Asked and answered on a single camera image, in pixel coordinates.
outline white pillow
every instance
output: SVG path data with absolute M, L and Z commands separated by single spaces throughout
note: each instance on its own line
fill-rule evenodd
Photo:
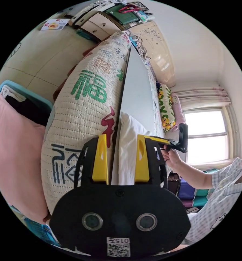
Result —
M 134 185 L 137 135 L 149 136 L 151 133 L 132 116 L 123 112 L 120 116 L 118 185 Z

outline yellow cartoon pillow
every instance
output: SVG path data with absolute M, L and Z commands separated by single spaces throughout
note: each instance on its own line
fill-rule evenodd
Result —
M 164 133 L 175 125 L 175 116 L 172 108 L 172 94 L 170 89 L 162 84 L 159 88 L 159 106 Z

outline paper sign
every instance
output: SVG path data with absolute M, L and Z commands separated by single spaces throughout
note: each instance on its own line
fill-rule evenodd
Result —
M 43 30 L 62 30 L 69 21 L 70 21 L 70 19 L 50 19 L 43 25 L 43 27 L 41 28 L 41 31 L 43 31 Z

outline pink pillow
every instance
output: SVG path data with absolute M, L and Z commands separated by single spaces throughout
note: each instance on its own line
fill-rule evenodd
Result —
M 41 181 L 45 127 L 19 114 L 0 94 L 0 191 L 9 205 L 45 224 L 47 204 Z
M 185 118 L 183 116 L 182 107 L 179 101 L 179 98 L 176 93 L 172 92 L 172 108 L 175 116 L 176 124 L 171 129 L 172 131 L 176 131 L 178 129 L 178 125 L 180 123 L 185 123 Z

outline window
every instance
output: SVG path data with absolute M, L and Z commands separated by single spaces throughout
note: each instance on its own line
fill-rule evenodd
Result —
M 229 134 L 222 108 L 184 111 L 188 125 L 187 163 L 229 159 Z

